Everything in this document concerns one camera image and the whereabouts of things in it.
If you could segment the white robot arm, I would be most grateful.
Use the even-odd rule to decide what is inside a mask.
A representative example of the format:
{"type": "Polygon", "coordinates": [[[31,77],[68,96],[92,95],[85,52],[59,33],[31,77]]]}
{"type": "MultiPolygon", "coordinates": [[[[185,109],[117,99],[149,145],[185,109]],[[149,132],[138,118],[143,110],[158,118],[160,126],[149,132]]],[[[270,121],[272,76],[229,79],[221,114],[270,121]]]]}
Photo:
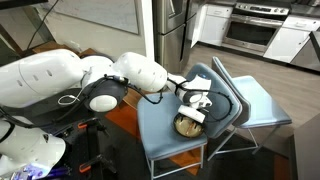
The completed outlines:
{"type": "MultiPolygon", "coordinates": [[[[149,92],[169,88],[182,102],[178,112],[198,122],[204,120],[200,110],[212,104],[208,98],[211,81],[203,75],[188,80],[134,52],[113,61],[99,55],[81,58],[67,49],[41,52],[2,66],[0,104],[25,108],[78,87],[87,97],[88,109],[107,112],[122,101],[127,86],[149,92]]],[[[66,142],[25,117],[1,115],[1,177],[22,169],[31,171],[33,180],[48,175],[64,155],[66,142]]]]}

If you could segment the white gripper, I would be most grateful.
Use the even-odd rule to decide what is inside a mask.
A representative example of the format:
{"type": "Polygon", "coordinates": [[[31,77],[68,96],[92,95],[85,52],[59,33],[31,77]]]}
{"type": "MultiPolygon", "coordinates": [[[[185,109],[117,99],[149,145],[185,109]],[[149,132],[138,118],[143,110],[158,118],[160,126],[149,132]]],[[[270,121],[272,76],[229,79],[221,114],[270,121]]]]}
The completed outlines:
{"type": "Polygon", "coordinates": [[[178,112],[199,123],[202,123],[205,119],[205,115],[203,113],[189,106],[181,105],[178,108],[178,112]]]}

